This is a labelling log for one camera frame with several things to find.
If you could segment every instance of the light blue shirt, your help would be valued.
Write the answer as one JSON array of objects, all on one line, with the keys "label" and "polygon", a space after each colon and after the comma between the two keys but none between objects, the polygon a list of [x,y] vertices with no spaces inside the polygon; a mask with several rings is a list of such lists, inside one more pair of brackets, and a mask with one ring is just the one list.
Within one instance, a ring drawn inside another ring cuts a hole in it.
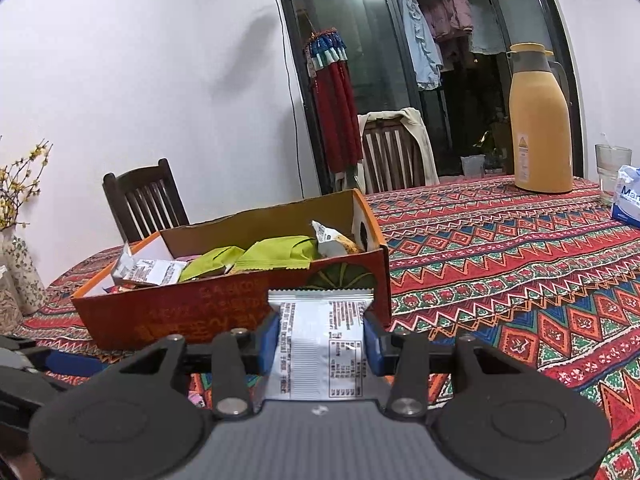
[{"label": "light blue shirt", "polygon": [[418,0],[398,0],[406,42],[409,44],[415,79],[422,90],[440,86],[442,58],[433,41],[429,25],[418,6]]}]

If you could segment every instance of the red patterned tablecloth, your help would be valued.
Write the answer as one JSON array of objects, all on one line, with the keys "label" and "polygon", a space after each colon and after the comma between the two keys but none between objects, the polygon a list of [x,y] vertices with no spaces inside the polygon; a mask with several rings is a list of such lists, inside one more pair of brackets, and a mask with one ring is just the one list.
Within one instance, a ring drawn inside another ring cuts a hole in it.
[{"label": "red patterned tablecloth", "polygon": [[[598,478],[640,478],[640,230],[612,221],[598,187],[537,195],[513,177],[369,196],[390,248],[394,328],[452,342],[473,332],[602,407],[613,428]],[[113,260],[103,251],[49,287],[17,335],[104,355],[69,295]],[[206,400],[206,376],[193,393]],[[452,394],[432,376],[431,401]]]}]

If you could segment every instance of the glass cup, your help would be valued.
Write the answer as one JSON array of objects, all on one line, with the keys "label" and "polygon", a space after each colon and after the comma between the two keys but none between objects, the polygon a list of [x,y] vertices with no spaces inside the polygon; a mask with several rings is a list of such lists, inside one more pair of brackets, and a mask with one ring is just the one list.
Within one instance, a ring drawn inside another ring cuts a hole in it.
[{"label": "glass cup", "polygon": [[484,178],[484,155],[461,156],[460,160],[466,178]]},{"label": "glass cup", "polygon": [[611,205],[613,202],[618,170],[622,166],[631,164],[631,153],[632,151],[628,148],[596,144],[596,166],[600,180],[600,200],[605,205]]}]

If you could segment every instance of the vase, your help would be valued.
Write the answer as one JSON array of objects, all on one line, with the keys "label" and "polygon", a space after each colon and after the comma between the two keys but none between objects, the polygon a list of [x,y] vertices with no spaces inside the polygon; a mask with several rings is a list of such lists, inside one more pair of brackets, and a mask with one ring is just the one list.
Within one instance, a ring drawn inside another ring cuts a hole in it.
[{"label": "vase", "polygon": [[0,335],[11,335],[22,323],[18,293],[9,269],[0,266]]},{"label": "vase", "polygon": [[33,314],[47,301],[47,291],[33,265],[27,243],[12,232],[4,232],[2,253],[14,280],[23,314]]}]

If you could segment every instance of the chair backrest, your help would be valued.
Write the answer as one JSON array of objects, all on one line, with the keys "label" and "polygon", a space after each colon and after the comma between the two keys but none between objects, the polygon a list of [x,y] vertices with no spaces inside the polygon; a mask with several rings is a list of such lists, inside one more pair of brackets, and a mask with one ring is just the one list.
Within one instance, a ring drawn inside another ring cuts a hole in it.
[{"label": "chair backrest", "polygon": [[188,225],[174,176],[165,158],[157,166],[137,168],[120,176],[108,173],[102,188],[127,242],[137,242],[162,229]]},{"label": "chair backrest", "polygon": [[367,193],[424,186],[420,146],[400,119],[368,122],[362,151]]}]

